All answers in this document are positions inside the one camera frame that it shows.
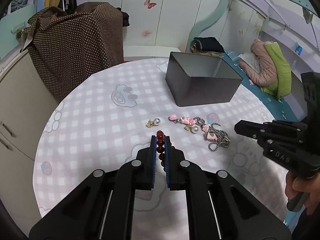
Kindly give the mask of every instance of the round table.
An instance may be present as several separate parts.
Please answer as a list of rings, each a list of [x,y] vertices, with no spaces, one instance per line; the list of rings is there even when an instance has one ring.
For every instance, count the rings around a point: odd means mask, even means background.
[[[135,159],[162,130],[187,160],[210,172],[227,170],[276,216],[285,217],[286,170],[262,157],[256,140],[234,132],[241,119],[271,121],[268,109],[242,85],[229,103],[178,107],[165,82],[167,65],[167,58],[155,58],[114,66],[90,76],[59,104],[35,159],[33,187],[41,216],[95,169],[108,172]],[[202,131],[184,130],[168,120],[171,114],[220,123],[230,146],[211,152]],[[156,117],[160,125],[147,128]],[[185,192],[167,189],[159,160],[154,190],[137,191],[134,209],[132,239],[188,239]]]

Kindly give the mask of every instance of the pink heart charm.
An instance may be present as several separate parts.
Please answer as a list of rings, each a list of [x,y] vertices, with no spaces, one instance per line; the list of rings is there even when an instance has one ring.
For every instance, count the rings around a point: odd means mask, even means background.
[[[215,133],[207,133],[207,140],[217,141],[218,138]]]
[[[176,120],[177,119],[177,115],[176,114],[172,114],[169,116],[170,120]]]

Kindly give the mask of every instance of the metal screw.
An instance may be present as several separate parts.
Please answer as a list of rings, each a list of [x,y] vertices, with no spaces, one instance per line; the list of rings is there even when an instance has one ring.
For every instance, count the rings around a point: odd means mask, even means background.
[[[226,178],[228,176],[228,173],[226,171],[218,171],[218,176],[220,178]]]
[[[181,165],[182,167],[189,167],[189,166],[190,166],[190,162],[188,162],[188,161],[181,161],[181,162],[180,162],[180,165]]]
[[[139,167],[141,165],[141,161],[139,160],[133,160],[131,162],[131,165],[134,166],[134,167]]]
[[[98,178],[98,177],[101,177],[103,175],[103,171],[102,170],[95,170],[93,172],[93,175]]]

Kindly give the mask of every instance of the gray metal box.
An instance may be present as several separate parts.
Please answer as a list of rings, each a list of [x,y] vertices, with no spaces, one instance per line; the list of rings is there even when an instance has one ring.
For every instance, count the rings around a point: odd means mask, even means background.
[[[165,80],[183,107],[230,102],[242,77],[223,58],[171,52]]]

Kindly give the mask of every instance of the cabinet handle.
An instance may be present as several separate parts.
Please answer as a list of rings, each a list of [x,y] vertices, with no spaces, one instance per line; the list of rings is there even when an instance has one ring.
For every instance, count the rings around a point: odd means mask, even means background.
[[[9,146],[6,145],[6,143],[5,143],[3,140],[0,139],[0,142],[1,142],[1,143],[3,144],[3,146],[6,147],[8,150],[11,150],[11,149],[9,148]]]
[[[0,121],[0,125],[2,125],[4,127],[4,129],[6,129],[7,132],[13,137],[12,132],[9,130],[9,128],[3,122]]]

